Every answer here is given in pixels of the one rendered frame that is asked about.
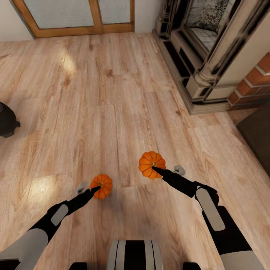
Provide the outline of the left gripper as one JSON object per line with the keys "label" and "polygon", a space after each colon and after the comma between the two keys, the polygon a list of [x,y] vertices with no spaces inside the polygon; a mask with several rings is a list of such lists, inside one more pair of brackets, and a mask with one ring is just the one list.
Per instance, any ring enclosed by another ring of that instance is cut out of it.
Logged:
{"label": "left gripper", "polygon": [[92,189],[87,189],[84,193],[76,196],[74,199],[78,203],[78,210],[83,207],[87,202],[94,196],[94,193],[97,192],[101,186],[94,187]]}

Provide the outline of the pumpkin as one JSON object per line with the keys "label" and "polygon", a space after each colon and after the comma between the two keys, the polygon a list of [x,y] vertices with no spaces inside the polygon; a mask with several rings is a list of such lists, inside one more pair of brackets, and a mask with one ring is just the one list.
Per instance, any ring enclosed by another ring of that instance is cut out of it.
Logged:
{"label": "pumpkin", "polygon": [[90,188],[95,188],[101,186],[101,188],[94,193],[94,199],[104,199],[108,196],[113,188],[112,179],[108,175],[99,174],[97,177],[94,177],[93,182],[90,184]]}
{"label": "pumpkin", "polygon": [[146,152],[139,159],[139,170],[142,172],[143,176],[149,179],[161,178],[162,176],[156,172],[152,167],[158,167],[160,169],[166,170],[166,161],[162,158],[161,154],[154,151]]}

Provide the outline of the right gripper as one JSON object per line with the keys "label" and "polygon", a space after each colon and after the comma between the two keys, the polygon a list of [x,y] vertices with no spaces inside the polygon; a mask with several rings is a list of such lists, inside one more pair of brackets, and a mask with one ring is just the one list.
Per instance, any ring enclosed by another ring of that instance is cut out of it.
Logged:
{"label": "right gripper", "polygon": [[181,187],[183,182],[186,180],[186,178],[173,173],[172,171],[170,171],[169,169],[160,169],[158,167],[152,167],[153,170],[155,170],[156,172],[158,172],[161,176],[163,176],[163,180],[165,182],[167,182],[170,186],[172,186],[173,188],[179,190],[181,192]]}

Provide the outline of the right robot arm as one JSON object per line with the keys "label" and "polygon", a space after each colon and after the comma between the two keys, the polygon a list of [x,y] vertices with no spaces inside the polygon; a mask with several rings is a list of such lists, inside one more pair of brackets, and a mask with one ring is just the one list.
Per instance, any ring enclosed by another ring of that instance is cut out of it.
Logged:
{"label": "right robot arm", "polygon": [[152,167],[163,180],[190,198],[198,200],[202,215],[216,245],[225,270],[266,270],[244,238],[225,206],[218,205],[219,196],[214,188],[191,182],[182,175],[186,170],[181,165],[174,171]]}

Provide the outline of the cauldron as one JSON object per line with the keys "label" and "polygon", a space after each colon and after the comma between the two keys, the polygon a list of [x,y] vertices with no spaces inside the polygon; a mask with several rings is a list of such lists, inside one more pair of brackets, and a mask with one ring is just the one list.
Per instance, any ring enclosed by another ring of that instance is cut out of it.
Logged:
{"label": "cauldron", "polygon": [[16,127],[20,127],[20,122],[16,121],[16,115],[7,105],[0,102],[0,136],[8,138],[13,136]]}

